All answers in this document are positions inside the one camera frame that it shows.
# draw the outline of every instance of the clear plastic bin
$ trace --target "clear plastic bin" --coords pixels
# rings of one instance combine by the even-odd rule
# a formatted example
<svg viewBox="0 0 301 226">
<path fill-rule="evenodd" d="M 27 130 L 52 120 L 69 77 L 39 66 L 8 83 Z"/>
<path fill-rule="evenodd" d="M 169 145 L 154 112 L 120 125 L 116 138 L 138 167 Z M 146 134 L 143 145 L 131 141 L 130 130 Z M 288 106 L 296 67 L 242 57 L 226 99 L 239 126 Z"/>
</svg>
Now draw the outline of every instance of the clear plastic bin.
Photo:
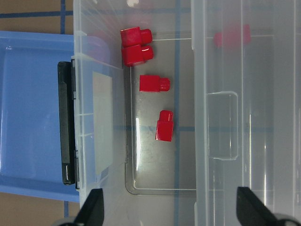
<svg viewBox="0 0 301 226">
<path fill-rule="evenodd" d="M 238 226 L 237 186 L 301 220 L 299 0 L 75 0 L 79 191 L 103 188 L 104 225 Z M 243 27 L 251 42 L 244 43 Z M 154 59 L 122 65 L 121 29 Z M 233 31 L 222 47 L 214 35 Z M 139 75 L 171 80 L 140 93 Z M 161 110 L 173 141 L 155 140 Z"/>
</svg>

